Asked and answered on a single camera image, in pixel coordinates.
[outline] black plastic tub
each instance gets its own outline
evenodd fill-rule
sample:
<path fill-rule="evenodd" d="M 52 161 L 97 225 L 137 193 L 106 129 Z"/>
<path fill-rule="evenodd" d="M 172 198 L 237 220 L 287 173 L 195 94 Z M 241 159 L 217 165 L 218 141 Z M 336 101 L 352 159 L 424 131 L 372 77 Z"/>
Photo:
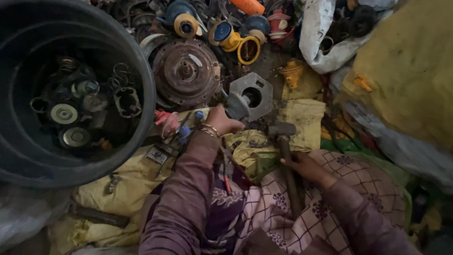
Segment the black plastic tub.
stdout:
<path fill-rule="evenodd" d="M 151 69 L 127 31 L 80 0 L 2 0 L 0 26 L 0 180 L 42 188 L 74 186 L 124 163 L 142 144 L 155 106 Z M 105 73 L 117 62 L 138 72 L 143 112 L 128 142 L 82 158 L 55 146 L 42 132 L 29 101 L 42 67 L 62 50 L 83 52 Z"/>

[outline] rusty flywheel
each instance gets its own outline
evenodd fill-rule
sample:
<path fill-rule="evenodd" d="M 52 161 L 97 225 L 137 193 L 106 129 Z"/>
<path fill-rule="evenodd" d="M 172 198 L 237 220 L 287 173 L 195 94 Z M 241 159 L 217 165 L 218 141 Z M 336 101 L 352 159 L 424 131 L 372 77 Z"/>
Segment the rusty flywheel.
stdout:
<path fill-rule="evenodd" d="M 162 47 L 153 72 L 162 98 L 186 107 L 206 102 L 220 84 L 216 56 L 204 43 L 192 39 L 178 39 Z"/>

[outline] purple sleeve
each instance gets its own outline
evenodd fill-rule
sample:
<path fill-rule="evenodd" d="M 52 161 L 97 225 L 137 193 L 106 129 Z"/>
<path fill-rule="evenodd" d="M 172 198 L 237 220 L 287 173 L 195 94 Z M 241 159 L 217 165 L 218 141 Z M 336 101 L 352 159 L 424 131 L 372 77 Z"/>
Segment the purple sleeve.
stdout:
<path fill-rule="evenodd" d="M 200 238 L 211 204 L 212 164 L 219 139 L 195 131 L 187 152 L 166 181 L 153 218 L 146 223 L 139 254 L 200 254 Z"/>
<path fill-rule="evenodd" d="M 406 234 L 392 227 L 368 200 L 343 181 L 337 181 L 323 194 L 337 215 L 355 254 L 421 255 Z"/>

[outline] hand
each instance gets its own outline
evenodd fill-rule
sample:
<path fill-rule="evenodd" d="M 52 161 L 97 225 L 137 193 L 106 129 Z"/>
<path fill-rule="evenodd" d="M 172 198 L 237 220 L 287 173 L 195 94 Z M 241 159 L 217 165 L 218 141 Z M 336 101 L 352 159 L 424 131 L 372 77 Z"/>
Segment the hand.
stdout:
<path fill-rule="evenodd" d="M 206 124 L 214 127 L 219 136 L 236 133 L 246 127 L 242 122 L 228 118 L 222 104 L 217 105 L 209 111 Z"/>
<path fill-rule="evenodd" d="M 328 189 L 338 181 L 333 174 L 324 169 L 309 155 L 302 152 L 293 152 L 290 161 L 282 158 L 280 162 L 323 189 Z"/>

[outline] hammer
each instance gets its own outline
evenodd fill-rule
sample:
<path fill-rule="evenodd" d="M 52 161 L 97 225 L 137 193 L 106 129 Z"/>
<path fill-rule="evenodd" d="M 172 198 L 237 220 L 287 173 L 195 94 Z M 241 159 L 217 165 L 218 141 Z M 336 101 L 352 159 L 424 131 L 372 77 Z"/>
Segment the hammer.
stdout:
<path fill-rule="evenodd" d="M 269 125 L 267 134 L 271 137 L 277 137 L 277 143 L 279 145 L 280 155 L 285 160 L 291 160 L 291 150 L 289 148 L 289 136 L 296 133 L 296 127 L 291 123 L 276 122 L 273 125 Z M 288 191 L 289 202 L 291 204 L 291 212 L 293 219 L 302 213 L 305 207 L 304 203 L 301 203 L 301 198 L 297 191 L 296 182 L 294 180 L 293 171 L 289 167 L 283 168 L 283 175 L 286 181 L 286 190 Z"/>

